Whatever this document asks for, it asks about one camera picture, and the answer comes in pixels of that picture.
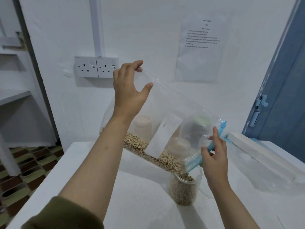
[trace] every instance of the electrical socket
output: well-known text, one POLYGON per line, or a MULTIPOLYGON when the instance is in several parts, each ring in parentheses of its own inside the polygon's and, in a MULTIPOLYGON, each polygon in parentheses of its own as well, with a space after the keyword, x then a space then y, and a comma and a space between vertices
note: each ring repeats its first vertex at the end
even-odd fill
POLYGON ((76 56, 74 57, 76 74, 78 77, 98 78, 98 71, 95 57, 76 56))
POLYGON ((96 57, 99 78, 113 78, 113 71, 119 68, 119 58, 96 57))

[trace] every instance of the hand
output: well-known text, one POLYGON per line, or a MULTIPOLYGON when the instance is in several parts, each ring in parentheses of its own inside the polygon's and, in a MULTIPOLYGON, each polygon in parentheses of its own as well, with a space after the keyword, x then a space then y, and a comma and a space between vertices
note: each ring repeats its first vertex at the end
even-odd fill
POLYGON ((134 85, 135 70, 142 72, 140 67, 143 60, 133 63, 124 63, 120 69, 113 72, 113 87, 115 90, 115 103, 113 117, 122 119, 125 123, 131 123, 145 103, 153 83, 145 85, 138 92, 134 85))
POLYGON ((215 154, 209 153, 206 147, 201 148, 202 167, 208 185, 214 194, 218 190, 230 188, 228 181, 227 144, 219 138, 218 130, 213 127, 213 140, 215 154))

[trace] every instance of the pink lid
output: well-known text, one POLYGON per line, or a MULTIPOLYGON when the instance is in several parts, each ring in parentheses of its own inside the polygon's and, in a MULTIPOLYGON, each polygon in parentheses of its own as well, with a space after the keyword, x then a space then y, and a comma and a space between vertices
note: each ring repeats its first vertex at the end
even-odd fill
POLYGON ((152 124, 152 120, 149 116, 140 115, 134 119, 134 123, 136 126, 150 126, 152 124))

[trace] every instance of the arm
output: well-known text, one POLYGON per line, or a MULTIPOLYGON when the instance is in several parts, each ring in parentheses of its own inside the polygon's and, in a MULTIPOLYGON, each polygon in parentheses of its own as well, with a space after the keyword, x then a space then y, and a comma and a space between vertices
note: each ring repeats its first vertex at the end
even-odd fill
POLYGON ((201 149, 203 170, 215 197, 224 227, 226 229, 259 229, 230 187, 227 177, 227 146, 226 142, 219 138, 216 127, 213 128, 211 138, 215 145, 215 154, 211 156, 205 147, 201 149))
POLYGON ((101 132, 88 156, 64 186, 59 196, 74 202, 104 220, 123 151, 124 137, 145 103, 153 86, 137 92, 135 70, 141 72, 142 60, 123 64, 113 73, 115 107, 113 116, 101 132))

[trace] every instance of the forearm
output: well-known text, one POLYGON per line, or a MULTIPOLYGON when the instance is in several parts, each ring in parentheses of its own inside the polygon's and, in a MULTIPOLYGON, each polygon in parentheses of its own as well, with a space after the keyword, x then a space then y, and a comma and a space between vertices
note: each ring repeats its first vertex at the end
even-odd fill
POLYGON ((213 194, 226 229, 259 229, 257 223, 229 186, 214 191, 213 194))
POLYGON ((84 162, 59 193, 59 196, 93 212, 102 221, 111 198, 129 125, 123 119, 112 118, 84 162))

